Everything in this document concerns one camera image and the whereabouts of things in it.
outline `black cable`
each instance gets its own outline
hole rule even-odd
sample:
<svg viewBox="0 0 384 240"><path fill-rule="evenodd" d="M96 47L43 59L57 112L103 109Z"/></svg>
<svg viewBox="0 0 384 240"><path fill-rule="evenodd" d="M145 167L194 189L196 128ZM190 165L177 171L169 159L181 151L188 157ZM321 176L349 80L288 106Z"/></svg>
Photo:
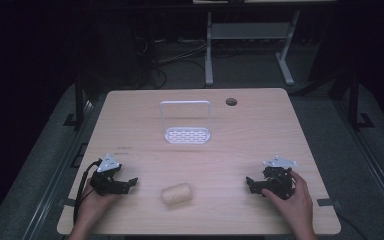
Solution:
<svg viewBox="0 0 384 240"><path fill-rule="evenodd" d="M195 62L195 61L192 61L192 60L186 60L186 59L184 59L184 60L175 60L175 61L172 61L172 62L169 62L169 63L164 63L164 64L161 64L161 66L165 66L165 65L173 64L173 63L192 63L192 64L194 64L194 65L197 65L199 68L202 69L202 71L205 72L205 68L204 68L201 64L199 64L199 63L197 63L197 62Z"/></svg>
<svg viewBox="0 0 384 240"><path fill-rule="evenodd" d="M154 88L154 90L157 90L157 89L162 88L166 84L166 82L167 82L167 74L163 70L161 70L160 68L155 69L155 71L157 71L157 77L158 78L161 75L163 76L163 82L160 85L157 85L157 80L154 77L150 76L150 79L149 79L150 84Z"/></svg>
<svg viewBox="0 0 384 240"><path fill-rule="evenodd" d="M355 226L350 220L348 220L347 218L345 218L344 216L342 216L341 214L339 214L338 212L336 212L336 215L338 215L338 217L342 220L342 221L344 221L344 222L346 222L348 225L350 225L360 236L361 236L361 238L363 238L364 240L367 240L368 238L366 237L366 235L364 235L364 233L360 230L360 229L358 229L358 227L357 226Z"/></svg>
<svg viewBox="0 0 384 240"><path fill-rule="evenodd" d="M89 173L89 170L93 166L99 166L102 162L102 159L99 159L98 161L93 162L92 164L89 165L89 167L86 169L86 171L83 172L82 180L80 181L79 189L77 190L77 197L76 197L76 202L74 203L74 213L73 213L73 223L76 223L77 220L77 215L79 213L79 208L80 205L82 204L82 193L83 193L83 188L86 183L87 175Z"/></svg>
<svg viewBox="0 0 384 240"><path fill-rule="evenodd" d="M152 61L152 63L154 65L157 65L157 66L158 66L158 64L160 64L160 66L161 66L163 64L172 63L172 62L175 62L175 61L178 61L180 59L187 58L187 57L199 57L201 55L203 56L204 52L206 50L205 46L206 45L203 44L199 48L189 50L189 51L187 51L185 53L181 53L177 56L173 56L173 57L169 57L169 58L161 59L161 60L155 60L155 61Z"/></svg>
<svg viewBox="0 0 384 240"><path fill-rule="evenodd" d="M234 52L229 54L229 48L233 49ZM238 47L234 46L233 44L219 43L217 45L214 45L214 53L212 55L215 58L232 58L241 55L241 51L238 49Z"/></svg>
<svg viewBox="0 0 384 240"><path fill-rule="evenodd" d="M203 43L205 43L205 40L203 40L203 39L177 40L176 43L187 45L187 46L197 46L197 45L202 45Z"/></svg>
<svg viewBox="0 0 384 240"><path fill-rule="evenodd" d="M141 40L145 43L143 50L141 50L140 52L136 52L137 55L142 56L142 54L144 54L146 52L146 50L148 50L148 41L146 41L146 39L142 38L142 37L136 37L135 40Z"/></svg>
<svg viewBox="0 0 384 240"><path fill-rule="evenodd" d="M83 200L85 200L85 198L87 198L87 196L89 196L95 189L92 189L90 190L83 198L82 198L82 202Z"/></svg>

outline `human hand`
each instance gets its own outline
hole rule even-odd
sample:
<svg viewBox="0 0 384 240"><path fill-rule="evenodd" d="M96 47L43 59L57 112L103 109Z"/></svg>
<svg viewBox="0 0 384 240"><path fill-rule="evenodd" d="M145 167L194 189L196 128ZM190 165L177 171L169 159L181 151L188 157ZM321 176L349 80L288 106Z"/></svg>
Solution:
<svg viewBox="0 0 384 240"><path fill-rule="evenodd" d="M108 207L115 200L121 198L121 195L118 194L99 195L90 185L90 178L85 185L82 193L83 200L79 208L76 224L68 238L69 240L87 239L90 230L104 215Z"/></svg>
<svg viewBox="0 0 384 240"><path fill-rule="evenodd" d="M313 229L313 201L307 182L294 171L291 175L295 180L295 193L289 199L282 200L268 189L263 189L262 193L282 213L297 240L317 239Z"/></svg>

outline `table surface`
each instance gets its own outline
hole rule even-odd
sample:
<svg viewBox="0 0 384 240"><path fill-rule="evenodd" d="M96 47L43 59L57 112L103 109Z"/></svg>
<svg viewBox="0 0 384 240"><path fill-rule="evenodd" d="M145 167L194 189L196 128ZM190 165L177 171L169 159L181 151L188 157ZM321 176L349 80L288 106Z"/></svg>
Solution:
<svg viewBox="0 0 384 240"><path fill-rule="evenodd" d="M228 98L235 98L237 105L228 106ZM170 144L165 140L159 104L168 100L211 103L207 143ZM195 113L186 109L174 111L181 116L177 119ZM314 202L315 232L331 235L341 229L333 207L317 204L317 199L329 196L283 89L109 93L69 198L75 199L85 169L107 153L123 164L115 180L138 177L139 182L111 206L93 229L97 234L288 234L290 229L272 203L251 194L245 181L246 176L263 181L262 162L276 155L298 163L294 171L306 179ZM193 199L166 206L162 190L184 182L192 187ZM65 206L57 227L61 234L70 233L72 214L73 208Z"/></svg>

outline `metal stand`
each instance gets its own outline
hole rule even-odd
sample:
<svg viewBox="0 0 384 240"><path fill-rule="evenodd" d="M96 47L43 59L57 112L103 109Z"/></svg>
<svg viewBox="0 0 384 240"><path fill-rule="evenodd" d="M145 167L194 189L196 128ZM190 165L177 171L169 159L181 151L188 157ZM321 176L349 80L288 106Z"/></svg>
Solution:
<svg viewBox="0 0 384 240"><path fill-rule="evenodd" d="M83 123L84 113L83 113L83 90L82 84L80 81L80 76L78 76L76 83L74 84L74 92L76 97L76 119L74 119L74 114L69 114L65 119L64 126L74 126L74 130L79 130L80 126Z"/></svg>
<svg viewBox="0 0 384 240"><path fill-rule="evenodd" d="M353 71L349 70L349 68L350 67L339 68L327 77L315 81L299 91L290 93L289 96L305 96L313 90L316 90L318 87L321 87L330 81L335 81L329 91L329 96L333 100L341 100L349 89L348 121L354 130L359 131L360 128L372 128L374 127L374 124L366 113L360 114L363 122L358 121L359 81L358 76L356 76Z"/></svg>
<svg viewBox="0 0 384 240"><path fill-rule="evenodd" d="M294 80L285 62L286 55L295 32L300 11L295 11L288 23L212 23L211 12L207 21L207 54L205 56L205 84L213 85L213 67L211 62L212 39L285 39L285 46L276 59L287 85Z"/></svg>

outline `beige cylindrical object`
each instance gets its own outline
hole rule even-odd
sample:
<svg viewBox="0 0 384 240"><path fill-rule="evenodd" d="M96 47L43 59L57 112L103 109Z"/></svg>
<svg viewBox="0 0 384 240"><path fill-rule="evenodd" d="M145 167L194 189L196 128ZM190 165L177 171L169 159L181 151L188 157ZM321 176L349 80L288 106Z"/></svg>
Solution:
<svg viewBox="0 0 384 240"><path fill-rule="evenodd" d="M191 199L192 189L187 183L181 183L163 190L163 201L167 205L181 203Z"/></svg>

